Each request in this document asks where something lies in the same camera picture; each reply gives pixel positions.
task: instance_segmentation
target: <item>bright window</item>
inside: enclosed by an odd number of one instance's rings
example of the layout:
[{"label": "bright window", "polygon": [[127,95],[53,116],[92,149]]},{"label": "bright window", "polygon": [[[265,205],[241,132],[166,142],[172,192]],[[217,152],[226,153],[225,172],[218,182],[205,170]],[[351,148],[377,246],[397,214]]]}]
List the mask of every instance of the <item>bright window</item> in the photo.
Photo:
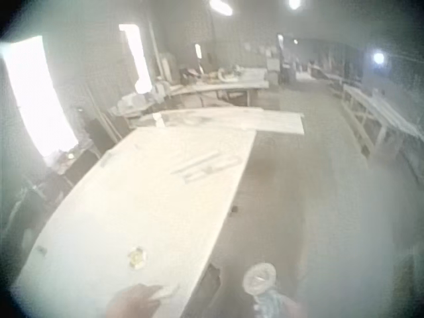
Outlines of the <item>bright window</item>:
[{"label": "bright window", "polygon": [[196,55],[197,55],[197,58],[198,58],[199,60],[201,60],[201,47],[200,47],[200,45],[199,45],[199,44],[196,44],[196,45],[195,45],[195,49],[196,49]]},{"label": "bright window", "polygon": [[135,90],[139,94],[148,93],[152,90],[152,81],[150,80],[146,58],[144,57],[140,29],[136,25],[119,25],[119,30],[124,31],[127,36],[128,45],[137,69],[138,81],[135,84]]},{"label": "bright window", "polygon": [[48,72],[42,37],[9,44],[3,50],[9,79],[25,127],[43,157],[78,144]]}]

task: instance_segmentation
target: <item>concrete floor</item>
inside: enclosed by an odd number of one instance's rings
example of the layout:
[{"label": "concrete floor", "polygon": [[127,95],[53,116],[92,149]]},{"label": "concrete floor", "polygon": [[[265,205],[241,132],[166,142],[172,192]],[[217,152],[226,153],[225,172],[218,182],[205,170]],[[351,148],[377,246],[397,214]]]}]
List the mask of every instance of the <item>concrete floor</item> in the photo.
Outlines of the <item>concrete floor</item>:
[{"label": "concrete floor", "polygon": [[254,316],[242,277],[259,262],[309,317],[391,313],[405,295],[394,294],[399,255],[421,240],[424,211],[403,160],[369,165],[318,81],[262,92],[257,106],[303,113],[305,136],[258,133],[212,257],[222,286],[205,317]]}]

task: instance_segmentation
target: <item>human hand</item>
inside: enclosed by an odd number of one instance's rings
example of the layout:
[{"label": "human hand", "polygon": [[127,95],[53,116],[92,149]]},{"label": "human hand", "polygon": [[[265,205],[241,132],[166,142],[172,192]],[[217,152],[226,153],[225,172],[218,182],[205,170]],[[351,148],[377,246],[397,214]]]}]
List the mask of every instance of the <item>human hand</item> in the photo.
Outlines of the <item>human hand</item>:
[{"label": "human hand", "polygon": [[151,297],[161,286],[138,284],[120,291],[109,303],[106,318],[151,318],[160,306],[160,300]]}]

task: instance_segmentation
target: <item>wooden plank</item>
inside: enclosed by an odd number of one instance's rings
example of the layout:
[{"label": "wooden plank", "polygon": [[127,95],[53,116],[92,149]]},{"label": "wooden plank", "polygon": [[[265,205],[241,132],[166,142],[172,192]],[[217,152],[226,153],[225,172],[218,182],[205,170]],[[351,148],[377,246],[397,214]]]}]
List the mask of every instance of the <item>wooden plank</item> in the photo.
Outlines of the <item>wooden plank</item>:
[{"label": "wooden plank", "polygon": [[[38,237],[13,286],[27,315],[102,317],[118,291],[146,284],[176,290],[155,317],[179,317],[207,267],[254,137],[254,131],[192,127],[128,135],[77,184]],[[204,178],[185,183],[171,173],[212,152],[217,162],[190,170]],[[129,259],[137,247],[146,255],[138,270]]]},{"label": "wooden plank", "polygon": [[[162,111],[161,118],[167,127],[211,127],[255,131],[270,131],[285,134],[305,134],[301,113],[265,111],[254,107],[208,107],[206,109],[184,109]],[[140,126],[155,125],[155,114],[143,117]]]},{"label": "wooden plank", "polygon": [[344,109],[346,111],[346,114],[351,119],[352,124],[354,125],[353,129],[356,129],[356,131],[361,135],[362,141],[368,147],[368,150],[370,151],[370,153],[373,152],[374,151],[374,143],[371,141],[370,137],[366,133],[365,128],[361,125],[361,123],[354,116],[352,111],[345,104],[344,104]]}]

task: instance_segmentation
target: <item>workbench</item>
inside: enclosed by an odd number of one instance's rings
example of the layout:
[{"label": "workbench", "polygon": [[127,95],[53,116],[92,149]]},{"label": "workbench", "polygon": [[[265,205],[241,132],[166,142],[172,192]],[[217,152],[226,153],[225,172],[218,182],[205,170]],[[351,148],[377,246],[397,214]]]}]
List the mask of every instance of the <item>workbench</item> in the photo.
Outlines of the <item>workbench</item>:
[{"label": "workbench", "polygon": [[238,81],[229,83],[196,83],[193,85],[177,85],[171,87],[171,96],[181,96],[189,94],[198,94],[201,100],[202,93],[211,91],[226,91],[226,92],[238,92],[245,91],[247,94],[247,107],[252,105],[252,100],[257,96],[259,89],[268,89],[270,84],[265,80],[266,69],[261,68],[247,68],[243,70],[242,75],[238,78]]},{"label": "workbench", "polygon": [[[145,284],[174,290],[155,318],[180,317],[208,267],[255,134],[133,131],[47,222],[12,287],[21,308],[30,317],[104,317],[117,292]],[[143,261],[134,267],[135,250]]]},{"label": "workbench", "polygon": [[369,160],[394,159],[405,135],[419,136],[417,127],[380,96],[370,97],[356,87],[343,85],[342,104],[361,152]]}]

